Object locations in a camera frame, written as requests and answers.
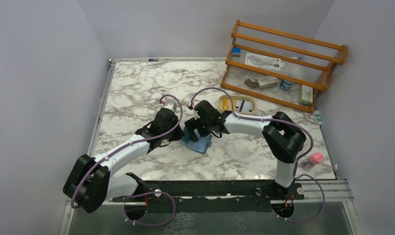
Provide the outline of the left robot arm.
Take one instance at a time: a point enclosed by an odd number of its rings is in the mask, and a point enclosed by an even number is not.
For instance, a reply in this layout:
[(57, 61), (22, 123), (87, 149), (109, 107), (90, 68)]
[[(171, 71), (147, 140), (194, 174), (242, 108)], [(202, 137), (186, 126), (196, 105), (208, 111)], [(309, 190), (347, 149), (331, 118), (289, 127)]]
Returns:
[(176, 109), (174, 103), (161, 107), (153, 121), (110, 152), (96, 157), (81, 155), (63, 187), (63, 193), (71, 199), (71, 207), (91, 213), (109, 198), (126, 195), (132, 201), (140, 200), (144, 189), (134, 177), (124, 175), (115, 180), (111, 177), (133, 160), (163, 147), (163, 141), (178, 141), (183, 137), (181, 117), (175, 114)]

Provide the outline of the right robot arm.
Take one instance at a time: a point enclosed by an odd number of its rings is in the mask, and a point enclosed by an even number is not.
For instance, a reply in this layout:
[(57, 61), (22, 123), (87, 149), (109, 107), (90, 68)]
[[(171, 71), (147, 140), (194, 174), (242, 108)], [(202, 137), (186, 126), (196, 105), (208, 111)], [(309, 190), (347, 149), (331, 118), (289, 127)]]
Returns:
[(296, 157), (303, 149), (306, 135), (284, 112), (273, 116), (240, 115), (233, 111), (219, 112), (208, 101), (202, 100), (193, 108), (194, 116), (185, 122), (185, 130), (193, 142), (217, 133), (246, 134), (264, 138), (277, 159), (277, 172), (272, 193), (278, 199), (291, 194)]

